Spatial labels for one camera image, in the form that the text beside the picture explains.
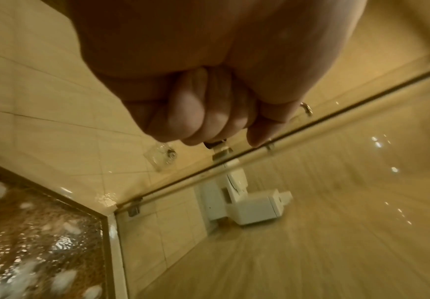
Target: toilet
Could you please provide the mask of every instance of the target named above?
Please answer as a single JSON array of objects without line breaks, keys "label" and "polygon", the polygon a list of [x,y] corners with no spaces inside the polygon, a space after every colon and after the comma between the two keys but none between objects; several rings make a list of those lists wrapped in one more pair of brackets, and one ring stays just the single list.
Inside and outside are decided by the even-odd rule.
[{"label": "toilet", "polygon": [[[220,167],[239,164],[235,159]],[[248,193],[248,181],[242,168],[208,181],[201,186],[201,195],[210,220],[229,217],[239,225],[246,225],[281,217],[292,194],[277,189]]]}]

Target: toilet bowl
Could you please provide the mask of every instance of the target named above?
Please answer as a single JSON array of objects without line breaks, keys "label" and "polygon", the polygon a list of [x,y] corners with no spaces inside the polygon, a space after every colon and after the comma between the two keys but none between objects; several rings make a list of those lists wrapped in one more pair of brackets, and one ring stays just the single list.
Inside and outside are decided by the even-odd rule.
[{"label": "toilet bowl", "polygon": [[[232,160],[220,167],[239,164]],[[248,181],[242,168],[237,168],[201,187],[205,209],[210,220],[229,217],[239,225],[281,217],[284,206],[292,199],[290,192],[277,189],[248,193]]]}]

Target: white toilet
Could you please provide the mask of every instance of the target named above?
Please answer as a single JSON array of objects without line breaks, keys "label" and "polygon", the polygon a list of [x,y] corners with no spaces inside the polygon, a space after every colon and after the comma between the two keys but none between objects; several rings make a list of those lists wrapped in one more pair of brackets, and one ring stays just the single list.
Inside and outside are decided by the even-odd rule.
[{"label": "white toilet", "polygon": [[[221,167],[231,167],[239,163],[232,160]],[[277,189],[248,193],[248,181],[242,168],[233,170],[201,187],[205,209],[210,220],[223,217],[233,219],[239,225],[278,218],[284,206],[292,199],[292,194],[279,193]]]}]

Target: hand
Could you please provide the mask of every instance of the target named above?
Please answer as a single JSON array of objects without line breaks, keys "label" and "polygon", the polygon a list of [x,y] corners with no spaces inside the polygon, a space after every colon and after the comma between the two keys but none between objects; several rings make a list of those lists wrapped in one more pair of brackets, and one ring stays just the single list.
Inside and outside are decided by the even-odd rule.
[{"label": "hand", "polygon": [[259,146],[331,67],[366,0],[69,0],[88,67],[156,140]]}]

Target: skin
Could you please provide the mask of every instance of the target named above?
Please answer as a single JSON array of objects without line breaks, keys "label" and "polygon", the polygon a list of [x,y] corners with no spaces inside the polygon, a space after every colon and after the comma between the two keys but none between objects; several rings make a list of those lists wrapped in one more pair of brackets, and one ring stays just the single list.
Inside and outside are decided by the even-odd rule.
[{"label": "skin", "polygon": [[70,0],[84,61],[161,142],[248,128],[260,146],[293,116],[366,0]]}]

